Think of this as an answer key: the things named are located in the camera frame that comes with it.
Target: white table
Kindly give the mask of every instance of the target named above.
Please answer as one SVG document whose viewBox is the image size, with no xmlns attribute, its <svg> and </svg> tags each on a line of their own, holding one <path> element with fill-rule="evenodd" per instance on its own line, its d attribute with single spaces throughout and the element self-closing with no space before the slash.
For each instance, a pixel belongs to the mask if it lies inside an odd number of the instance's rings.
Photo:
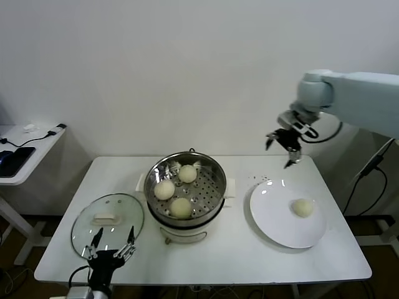
<svg viewBox="0 0 399 299">
<path fill-rule="evenodd" d="M 145 223 L 136 242 L 137 251 L 124 267 L 115 271 L 114 285 L 293 284 L 361 280 L 371 276 L 355 237 L 309 157 L 288 169 L 283 169 L 286 156 L 214 158 L 227 177 L 236 179 L 235 201 L 232 207 L 221 211 L 217 228 L 201 242 L 166 245 L 159 225 L 144 204 Z M 35 278 L 43 282 L 67 282 L 70 274 L 85 264 L 70 243 L 70 230 L 80 211 L 96 198 L 115 192 L 133 194 L 144 201 L 143 194 L 135 191 L 136 183 L 140 174 L 159 159 L 95 159 L 37 266 Z M 328 228 L 316 246 L 306 250 L 285 248 L 256 227 L 248 204 L 252 188 L 263 176 L 295 181 L 319 200 Z M 80 283 L 86 280 L 85 272 L 74 278 Z"/>
<path fill-rule="evenodd" d="M 16 145 L 21 145 L 27 140 L 34 138 L 41 138 L 47 134 L 52 127 L 41 128 L 40 130 L 25 133 L 23 126 L 0 126 L 0 138 L 7 138 L 9 141 Z M 22 184 L 31 175 L 36 166 L 42 161 L 44 156 L 49 152 L 49 150 L 54 146 L 57 140 L 64 134 L 65 130 L 62 130 L 54 136 L 49 136 L 43 140 L 33 141 L 28 143 L 26 146 L 33 146 L 36 148 L 35 152 L 29 157 L 22 168 L 17 172 L 17 174 L 12 178 L 0 178 L 0 186 L 16 186 Z M 0 151 L 15 151 L 16 147 L 6 143 L 4 145 L 0 144 Z M 24 235 L 27 240 L 15 259 L 15 265 L 23 265 L 27 256 L 31 252 L 33 247 L 43 247 L 47 246 L 50 241 L 50 237 L 42 237 L 40 235 L 45 222 L 38 222 L 34 227 L 31 226 L 24 218 L 21 217 L 9 204 L 8 202 L 0 196 L 0 215 L 5 218 L 10 223 L 10 226 L 3 233 L 3 242 L 11 232 L 14 227 L 22 235 Z"/>
</svg>

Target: stainless steel pot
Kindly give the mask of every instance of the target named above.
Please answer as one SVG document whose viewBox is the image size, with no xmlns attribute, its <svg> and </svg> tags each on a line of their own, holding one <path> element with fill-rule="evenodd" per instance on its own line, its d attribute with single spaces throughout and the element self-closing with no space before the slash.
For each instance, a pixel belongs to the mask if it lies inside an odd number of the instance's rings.
<svg viewBox="0 0 399 299">
<path fill-rule="evenodd" d="M 182 166 L 193 165 L 197 170 L 194 182 L 186 184 L 179 180 Z M 154 187 L 160 181 L 170 179 L 175 184 L 175 193 L 167 201 L 159 201 Z M 173 229 L 194 229 L 207 224 L 218 215 L 224 204 L 226 175 L 214 159 L 194 149 L 171 154 L 154 165 L 144 181 L 144 194 L 153 217 Z M 177 219 L 170 214 L 169 206 L 178 197 L 187 198 L 192 206 L 189 219 Z"/>
</svg>

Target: white plate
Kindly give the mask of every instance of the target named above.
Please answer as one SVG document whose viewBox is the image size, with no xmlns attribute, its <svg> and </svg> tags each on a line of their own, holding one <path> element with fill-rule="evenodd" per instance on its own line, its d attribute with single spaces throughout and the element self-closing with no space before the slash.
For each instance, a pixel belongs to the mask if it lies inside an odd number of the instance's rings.
<svg viewBox="0 0 399 299">
<path fill-rule="evenodd" d="M 307 218 L 292 211 L 292 203 L 300 198 L 314 202 L 313 213 Z M 251 213 L 257 226 L 270 239 L 291 248 L 315 245 L 327 228 L 317 199 L 284 181 L 267 181 L 258 185 L 251 195 Z"/>
</svg>

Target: pot handle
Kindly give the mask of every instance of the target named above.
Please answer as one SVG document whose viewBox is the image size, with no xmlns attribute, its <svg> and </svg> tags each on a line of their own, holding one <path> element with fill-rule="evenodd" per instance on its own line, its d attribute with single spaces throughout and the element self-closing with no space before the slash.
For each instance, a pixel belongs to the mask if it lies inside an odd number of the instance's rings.
<svg viewBox="0 0 399 299">
<path fill-rule="evenodd" d="M 137 185 L 136 185 L 136 192 L 144 192 L 144 181 L 145 181 L 145 173 L 141 173 L 140 179 L 138 179 Z"/>
<path fill-rule="evenodd" d="M 226 180 L 226 192 L 224 193 L 224 205 L 225 207 L 232 207 L 234 204 L 234 198 L 236 197 L 236 180 L 229 179 Z"/>
</svg>

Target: pot lid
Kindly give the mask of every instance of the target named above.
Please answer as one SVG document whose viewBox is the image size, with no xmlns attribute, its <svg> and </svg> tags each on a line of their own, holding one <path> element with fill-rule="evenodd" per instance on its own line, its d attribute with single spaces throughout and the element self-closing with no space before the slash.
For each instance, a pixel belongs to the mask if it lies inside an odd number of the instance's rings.
<svg viewBox="0 0 399 299">
<path fill-rule="evenodd" d="M 109 194 L 96 199 L 76 218 L 70 239 L 77 254 L 89 257 L 87 245 L 102 228 L 98 250 L 119 250 L 127 243 L 134 227 L 138 237 L 144 223 L 144 211 L 140 202 L 128 194 Z"/>
</svg>

